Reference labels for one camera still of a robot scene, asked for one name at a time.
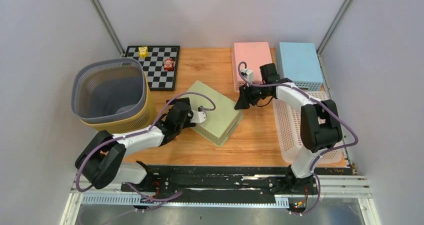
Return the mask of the large white perforated basket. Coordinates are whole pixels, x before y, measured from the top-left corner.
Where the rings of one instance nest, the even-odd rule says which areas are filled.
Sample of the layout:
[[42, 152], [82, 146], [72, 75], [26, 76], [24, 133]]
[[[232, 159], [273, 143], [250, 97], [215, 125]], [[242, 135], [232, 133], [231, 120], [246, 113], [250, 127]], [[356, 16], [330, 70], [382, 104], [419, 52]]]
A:
[[[281, 100], [274, 99], [272, 106], [282, 159], [292, 164], [303, 146], [300, 114]], [[323, 155], [317, 164], [322, 167], [343, 167], [344, 159], [343, 150], [338, 149]]]

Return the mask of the pink perforated tray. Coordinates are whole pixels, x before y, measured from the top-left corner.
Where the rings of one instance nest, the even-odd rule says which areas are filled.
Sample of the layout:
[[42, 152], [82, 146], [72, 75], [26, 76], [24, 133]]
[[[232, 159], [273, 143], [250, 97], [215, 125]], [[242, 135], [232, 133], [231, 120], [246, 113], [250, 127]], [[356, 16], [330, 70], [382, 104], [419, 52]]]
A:
[[238, 74], [240, 62], [246, 62], [247, 68], [253, 72], [253, 82], [262, 83], [260, 66], [273, 63], [269, 43], [261, 42], [235, 42], [231, 51], [233, 87], [236, 93], [244, 81]]

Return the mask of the grey mesh basket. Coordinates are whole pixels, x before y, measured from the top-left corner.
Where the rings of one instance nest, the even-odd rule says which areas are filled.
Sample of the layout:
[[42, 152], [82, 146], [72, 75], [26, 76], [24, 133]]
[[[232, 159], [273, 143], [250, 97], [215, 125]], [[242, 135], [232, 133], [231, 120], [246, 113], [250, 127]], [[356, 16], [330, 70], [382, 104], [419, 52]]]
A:
[[141, 63], [122, 57], [92, 63], [73, 83], [71, 110], [88, 124], [129, 119], [147, 105], [148, 85]]

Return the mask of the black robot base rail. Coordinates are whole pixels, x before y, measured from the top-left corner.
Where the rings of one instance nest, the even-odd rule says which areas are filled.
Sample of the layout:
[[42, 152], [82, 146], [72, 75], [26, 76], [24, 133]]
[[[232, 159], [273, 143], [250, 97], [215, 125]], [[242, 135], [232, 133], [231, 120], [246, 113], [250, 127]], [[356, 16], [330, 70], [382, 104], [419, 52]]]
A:
[[317, 200], [370, 199], [367, 179], [350, 167], [317, 168], [316, 177], [289, 185], [286, 167], [151, 165], [140, 184], [114, 181], [82, 194], [84, 204], [273, 208], [297, 213]]

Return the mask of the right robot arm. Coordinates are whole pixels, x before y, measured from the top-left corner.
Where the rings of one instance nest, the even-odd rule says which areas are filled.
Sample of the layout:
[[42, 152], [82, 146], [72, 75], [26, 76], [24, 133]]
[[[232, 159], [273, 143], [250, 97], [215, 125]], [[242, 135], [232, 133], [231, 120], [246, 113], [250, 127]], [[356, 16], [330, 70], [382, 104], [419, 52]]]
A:
[[240, 78], [245, 82], [239, 87], [235, 110], [247, 110], [260, 100], [273, 98], [283, 101], [300, 115], [300, 139], [302, 147], [297, 158], [284, 176], [282, 188], [298, 194], [317, 182], [313, 177], [319, 152], [332, 149], [342, 139], [341, 123], [338, 121], [337, 105], [331, 100], [320, 100], [288, 78], [281, 78], [274, 63], [260, 66], [261, 83], [248, 79], [253, 72], [242, 61], [237, 66]]

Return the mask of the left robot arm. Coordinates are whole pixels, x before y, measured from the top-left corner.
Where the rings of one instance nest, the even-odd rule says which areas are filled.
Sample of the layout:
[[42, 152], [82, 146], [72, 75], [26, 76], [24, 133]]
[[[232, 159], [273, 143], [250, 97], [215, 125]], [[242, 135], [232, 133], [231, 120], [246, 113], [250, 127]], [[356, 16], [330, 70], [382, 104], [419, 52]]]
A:
[[124, 162], [124, 157], [172, 142], [183, 129], [195, 126], [193, 114], [190, 99], [177, 98], [152, 128], [122, 134], [99, 131], [76, 159], [75, 168], [98, 190], [111, 183], [132, 183], [142, 192], [149, 191], [152, 170], [141, 161]]

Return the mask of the green perforated tray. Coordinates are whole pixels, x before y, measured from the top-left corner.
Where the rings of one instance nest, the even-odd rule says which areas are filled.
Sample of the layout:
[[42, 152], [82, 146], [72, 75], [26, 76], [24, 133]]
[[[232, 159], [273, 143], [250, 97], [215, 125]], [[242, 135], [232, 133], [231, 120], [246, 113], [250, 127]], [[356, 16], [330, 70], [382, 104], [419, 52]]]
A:
[[235, 110], [235, 102], [213, 88], [197, 80], [188, 90], [210, 98], [216, 108], [206, 112], [206, 120], [192, 128], [216, 146], [223, 146], [244, 117], [242, 110]]

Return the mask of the blue perforated tray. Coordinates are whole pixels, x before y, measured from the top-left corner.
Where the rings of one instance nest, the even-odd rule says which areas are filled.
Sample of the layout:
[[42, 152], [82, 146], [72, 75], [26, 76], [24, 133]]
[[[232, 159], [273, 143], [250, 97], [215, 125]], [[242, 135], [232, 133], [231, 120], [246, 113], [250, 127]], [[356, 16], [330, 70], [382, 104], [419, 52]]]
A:
[[275, 48], [276, 69], [305, 91], [319, 91], [324, 78], [315, 45], [311, 42], [279, 42]]

